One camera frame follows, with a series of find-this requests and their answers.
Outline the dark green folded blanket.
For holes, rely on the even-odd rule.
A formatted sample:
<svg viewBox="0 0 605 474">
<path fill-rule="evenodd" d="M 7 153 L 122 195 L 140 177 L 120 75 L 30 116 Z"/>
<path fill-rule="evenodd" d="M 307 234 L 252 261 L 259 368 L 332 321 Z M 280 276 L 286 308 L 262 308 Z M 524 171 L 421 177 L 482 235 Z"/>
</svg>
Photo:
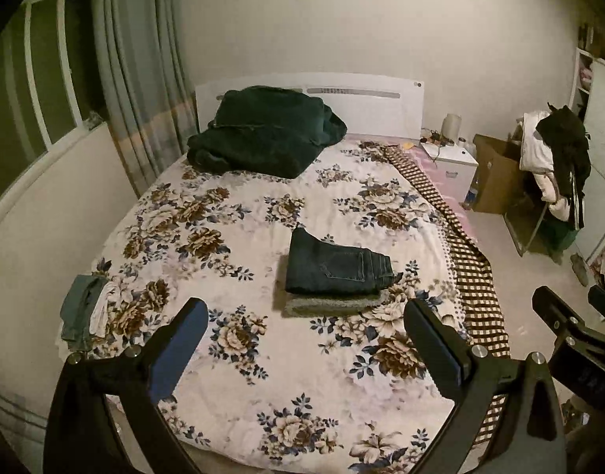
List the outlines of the dark green folded blanket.
<svg viewBox="0 0 605 474">
<path fill-rule="evenodd" d="M 267 86 L 229 90 L 206 130 L 188 139 L 187 160 L 217 175 L 245 170 L 295 179 L 347 132 L 322 98 Z"/>
</svg>

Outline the white wardrobe shelf unit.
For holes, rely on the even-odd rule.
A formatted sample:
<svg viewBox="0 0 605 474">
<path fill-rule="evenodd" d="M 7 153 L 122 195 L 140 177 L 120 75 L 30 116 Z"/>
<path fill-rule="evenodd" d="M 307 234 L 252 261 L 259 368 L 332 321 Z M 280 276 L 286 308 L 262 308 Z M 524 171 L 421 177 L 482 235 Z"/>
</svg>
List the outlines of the white wardrobe shelf unit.
<svg viewBox="0 0 605 474">
<path fill-rule="evenodd" d="M 605 262 L 605 60 L 579 48 L 570 108 L 588 134 L 592 170 L 584 186 L 584 228 L 576 238 L 579 254 L 595 273 Z"/>
</svg>

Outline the white framed window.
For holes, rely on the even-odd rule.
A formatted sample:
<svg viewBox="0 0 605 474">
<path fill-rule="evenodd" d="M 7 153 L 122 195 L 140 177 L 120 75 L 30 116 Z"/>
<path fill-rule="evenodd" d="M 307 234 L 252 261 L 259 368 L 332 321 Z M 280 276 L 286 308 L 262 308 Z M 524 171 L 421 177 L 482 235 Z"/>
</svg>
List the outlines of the white framed window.
<svg viewBox="0 0 605 474">
<path fill-rule="evenodd" d="M 92 0 L 23 0 L 0 34 L 0 201 L 104 108 Z"/>
</svg>

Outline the white bedside table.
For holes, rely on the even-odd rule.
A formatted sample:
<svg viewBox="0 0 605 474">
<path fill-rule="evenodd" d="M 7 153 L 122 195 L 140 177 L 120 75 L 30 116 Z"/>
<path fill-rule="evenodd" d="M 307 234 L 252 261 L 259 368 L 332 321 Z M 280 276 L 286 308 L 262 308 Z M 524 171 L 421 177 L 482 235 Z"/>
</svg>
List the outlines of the white bedside table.
<svg viewBox="0 0 605 474">
<path fill-rule="evenodd" d="M 461 203 L 470 191 L 478 168 L 477 160 L 465 147 L 421 144 L 443 181 L 443 193 Z"/>
</svg>

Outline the white floral fleece blanket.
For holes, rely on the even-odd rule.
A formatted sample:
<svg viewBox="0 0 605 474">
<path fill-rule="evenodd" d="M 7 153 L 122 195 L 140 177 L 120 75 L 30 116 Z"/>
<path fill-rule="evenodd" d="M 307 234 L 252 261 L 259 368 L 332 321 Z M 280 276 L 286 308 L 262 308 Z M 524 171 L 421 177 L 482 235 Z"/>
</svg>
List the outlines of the white floral fleece blanket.
<svg viewBox="0 0 605 474">
<path fill-rule="evenodd" d="M 93 359 L 141 346 L 186 300 L 207 329 L 162 415 L 182 442 L 255 468 L 406 473 L 451 410 L 403 325 L 420 297 L 468 332 L 453 254 L 473 247 L 421 172 L 342 141 L 299 177 L 167 168 L 110 234 Z M 338 303 L 286 289 L 296 231 L 389 258 L 394 283 Z"/>
</svg>

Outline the clothes pile on chair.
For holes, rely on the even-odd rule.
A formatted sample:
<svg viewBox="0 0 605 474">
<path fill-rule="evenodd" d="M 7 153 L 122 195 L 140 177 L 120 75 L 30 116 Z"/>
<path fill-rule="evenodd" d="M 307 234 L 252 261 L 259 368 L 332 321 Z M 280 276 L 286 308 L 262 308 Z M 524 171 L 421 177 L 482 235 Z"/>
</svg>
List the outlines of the clothes pile on chair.
<svg viewBox="0 0 605 474">
<path fill-rule="evenodd" d="M 559 256 L 584 228 L 590 135 L 567 106 L 524 113 L 519 125 L 519 168 L 531 175 L 530 196 L 546 207 L 538 231 L 549 253 Z"/>
</svg>

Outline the dark blue denim jeans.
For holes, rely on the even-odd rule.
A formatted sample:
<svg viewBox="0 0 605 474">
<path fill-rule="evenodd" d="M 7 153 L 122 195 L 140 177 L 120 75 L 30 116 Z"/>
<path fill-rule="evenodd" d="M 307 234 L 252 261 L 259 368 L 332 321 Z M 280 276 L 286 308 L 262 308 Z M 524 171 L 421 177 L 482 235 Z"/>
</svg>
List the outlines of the dark blue denim jeans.
<svg viewBox="0 0 605 474">
<path fill-rule="evenodd" d="M 291 235 L 286 291 L 306 296 L 377 296 L 402 278 L 387 255 L 313 237 L 304 228 Z"/>
</svg>

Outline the white bed headboard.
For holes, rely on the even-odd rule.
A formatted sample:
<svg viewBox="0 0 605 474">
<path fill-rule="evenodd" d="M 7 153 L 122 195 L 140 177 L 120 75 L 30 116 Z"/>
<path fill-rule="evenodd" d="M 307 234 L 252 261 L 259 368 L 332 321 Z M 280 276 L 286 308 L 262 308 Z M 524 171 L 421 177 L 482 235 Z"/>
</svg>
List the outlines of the white bed headboard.
<svg viewBox="0 0 605 474">
<path fill-rule="evenodd" d="M 425 84 L 354 73 L 280 73 L 208 81 L 194 88 L 200 127 L 215 118 L 227 91 L 252 86 L 291 89 L 322 98 L 351 135 L 420 139 Z"/>
</svg>

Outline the grey folded knit garment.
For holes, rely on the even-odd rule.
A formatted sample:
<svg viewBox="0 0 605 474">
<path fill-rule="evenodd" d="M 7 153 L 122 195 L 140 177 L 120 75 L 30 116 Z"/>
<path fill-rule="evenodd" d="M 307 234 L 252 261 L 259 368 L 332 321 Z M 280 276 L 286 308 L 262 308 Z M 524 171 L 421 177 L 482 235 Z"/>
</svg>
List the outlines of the grey folded knit garment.
<svg viewBox="0 0 605 474">
<path fill-rule="evenodd" d="M 377 296 L 325 297 L 306 296 L 286 291 L 286 254 L 279 262 L 278 276 L 274 292 L 275 307 L 289 316 L 317 316 L 318 314 L 352 314 L 366 308 L 375 307 L 384 300 L 388 289 Z"/>
</svg>

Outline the white jug on nightstand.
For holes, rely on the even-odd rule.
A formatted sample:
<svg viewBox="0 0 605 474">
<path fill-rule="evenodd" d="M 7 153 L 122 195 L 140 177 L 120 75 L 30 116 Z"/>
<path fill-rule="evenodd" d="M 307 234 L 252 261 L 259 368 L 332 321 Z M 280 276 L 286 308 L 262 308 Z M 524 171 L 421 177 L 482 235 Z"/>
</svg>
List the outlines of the white jug on nightstand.
<svg viewBox="0 0 605 474">
<path fill-rule="evenodd" d="M 455 113 L 449 113 L 445 116 L 441 133 L 449 141 L 456 142 L 460 137 L 462 118 Z"/>
</svg>

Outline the green striped curtain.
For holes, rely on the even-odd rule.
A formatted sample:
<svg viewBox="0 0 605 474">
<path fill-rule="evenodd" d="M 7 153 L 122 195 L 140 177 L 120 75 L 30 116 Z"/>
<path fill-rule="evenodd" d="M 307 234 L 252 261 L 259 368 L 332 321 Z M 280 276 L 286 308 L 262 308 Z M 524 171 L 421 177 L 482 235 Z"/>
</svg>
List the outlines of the green striped curtain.
<svg viewBox="0 0 605 474">
<path fill-rule="evenodd" d="M 92 21 L 110 131 L 141 195 L 199 130 L 178 0 L 92 0 Z"/>
</svg>

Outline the brown cardboard box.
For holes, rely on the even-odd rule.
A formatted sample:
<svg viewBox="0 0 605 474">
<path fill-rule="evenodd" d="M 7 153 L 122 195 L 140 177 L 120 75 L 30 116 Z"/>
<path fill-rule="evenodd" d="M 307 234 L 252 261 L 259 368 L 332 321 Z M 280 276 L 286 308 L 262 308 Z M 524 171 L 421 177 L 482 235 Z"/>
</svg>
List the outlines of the brown cardboard box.
<svg viewBox="0 0 605 474">
<path fill-rule="evenodd" d="M 523 172 L 519 168 L 521 147 L 513 141 L 477 134 L 477 196 L 473 210 L 505 214 L 522 194 Z"/>
</svg>

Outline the small green and white clothes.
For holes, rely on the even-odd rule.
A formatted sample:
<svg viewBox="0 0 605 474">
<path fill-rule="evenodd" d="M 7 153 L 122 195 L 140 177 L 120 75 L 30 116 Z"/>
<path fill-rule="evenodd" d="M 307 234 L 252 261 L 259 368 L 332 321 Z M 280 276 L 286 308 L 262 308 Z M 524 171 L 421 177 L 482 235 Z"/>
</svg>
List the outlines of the small green and white clothes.
<svg viewBox="0 0 605 474">
<path fill-rule="evenodd" d="M 107 305 L 117 286 L 100 275 L 78 275 L 60 307 L 62 338 L 70 351 L 92 350 L 92 340 L 107 332 Z"/>
</svg>

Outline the brown checkered bed sheet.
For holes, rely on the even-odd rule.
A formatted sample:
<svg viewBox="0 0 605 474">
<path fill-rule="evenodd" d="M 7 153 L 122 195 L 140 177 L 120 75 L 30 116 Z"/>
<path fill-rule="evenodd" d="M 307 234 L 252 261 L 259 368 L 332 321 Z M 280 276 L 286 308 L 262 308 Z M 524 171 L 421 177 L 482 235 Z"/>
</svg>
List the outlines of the brown checkered bed sheet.
<svg viewBox="0 0 605 474">
<path fill-rule="evenodd" d="M 323 350 L 351 347 L 346 377 L 357 388 L 372 389 L 373 398 L 335 421 L 311 416 L 308 398 L 299 396 L 292 410 L 259 415 L 262 442 L 277 455 L 303 444 L 327 453 L 346 443 L 359 466 L 413 465 L 440 430 L 449 404 L 405 331 L 408 301 L 423 300 L 468 344 L 495 357 L 509 355 L 508 336 L 491 265 L 427 173 L 398 147 L 370 142 L 359 149 L 364 178 L 350 206 L 363 212 L 360 226 L 385 241 L 399 278 L 383 290 L 378 306 L 311 326 L 326 335 Z"/>
</svg>

